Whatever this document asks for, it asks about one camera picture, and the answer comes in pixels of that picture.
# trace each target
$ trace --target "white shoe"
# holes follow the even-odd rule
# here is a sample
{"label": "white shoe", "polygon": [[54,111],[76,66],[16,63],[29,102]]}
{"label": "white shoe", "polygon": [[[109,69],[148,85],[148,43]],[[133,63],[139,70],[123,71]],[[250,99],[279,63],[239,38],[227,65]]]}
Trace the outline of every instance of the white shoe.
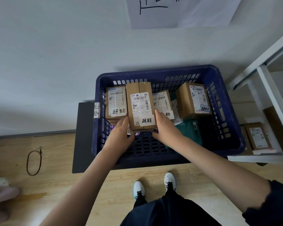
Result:
{"label": "white shoe", "polygon": [[133,185],[133,197],[135,200],[138,198],[144,198],[144,185],[140,180],[137,180]]}
{"label": "white shoe", "polygon": [[164,185],[166,186],[166,191],[176,190],[176,179],[171,172],[166,172],[166,175],[164,176]]}

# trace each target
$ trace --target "teal plastic bag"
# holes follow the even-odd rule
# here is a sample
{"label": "teal plastic bag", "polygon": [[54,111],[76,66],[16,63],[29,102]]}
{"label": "teal plastic bag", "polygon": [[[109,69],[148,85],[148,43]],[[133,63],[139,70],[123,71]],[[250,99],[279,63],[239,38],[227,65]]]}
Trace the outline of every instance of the teal plastic bag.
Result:
{"label": "teal plastic bag", "polygon": [[170,100],[174,113],[174,125],[185,137],[188,137],[189,139],[202,146],[202,139],[198,127],[198,119],[180,119],[175,93],[170,95]]}

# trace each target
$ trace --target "forearm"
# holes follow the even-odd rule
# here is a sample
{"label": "forearm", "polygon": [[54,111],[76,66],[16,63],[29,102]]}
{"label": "forearm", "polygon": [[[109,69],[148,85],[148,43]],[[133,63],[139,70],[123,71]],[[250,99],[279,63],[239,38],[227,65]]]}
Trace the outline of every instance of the forearm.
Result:
{"label": "forearm", "polygon": [[85,225],[98,192],[118,157],[102,149],[83,177],[49,213],[41,226]]}
{"label": "forearm", "polygon": [[184,137],[175,150],[197,166],[243,213],[259,208],[270,193],[268,180]]}

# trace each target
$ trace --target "wooden floor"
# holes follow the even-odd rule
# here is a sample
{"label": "wooden floor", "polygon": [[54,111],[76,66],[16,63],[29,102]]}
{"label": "wooden floor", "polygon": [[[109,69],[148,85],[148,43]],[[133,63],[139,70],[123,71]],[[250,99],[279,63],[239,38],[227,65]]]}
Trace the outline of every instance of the wooden floor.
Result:
{"label": "wooden floor", "polygon": [[[0,140],[0,177],[22,189],[18,198],[6,203],[11,214],[3,225],[39,225],[63,195],[82,176],[72,174],[75,134]],[[38,175],[26,172],[27,155],[42,146],[42,167]],[[283,165],[239,163],[270,180],[283,182]],[[37,171],[39,155],[30,157],[30,171]],[[222,225],[246,225],[239,210],[192,164],[144,167],[111,171],[100,190],[87,225],[119,225],[133,207],[132,185],[141,179],[147,201],[165,193],[164,175],[172,171],[177,193],[203,207]]]}

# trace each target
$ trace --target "person's left hand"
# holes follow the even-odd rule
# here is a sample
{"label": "person's left hand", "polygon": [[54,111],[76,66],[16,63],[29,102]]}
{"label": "person's left hand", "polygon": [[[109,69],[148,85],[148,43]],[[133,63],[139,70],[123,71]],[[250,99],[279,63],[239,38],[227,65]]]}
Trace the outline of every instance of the person's left hand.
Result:
{"label": "person's left hand", "polygon": [[112,129],[102,150],[120,157],[128,149],[135,137],[135,133],[132,132],[132,135],[127,138],[128,124],[128,117],[121,119]]}

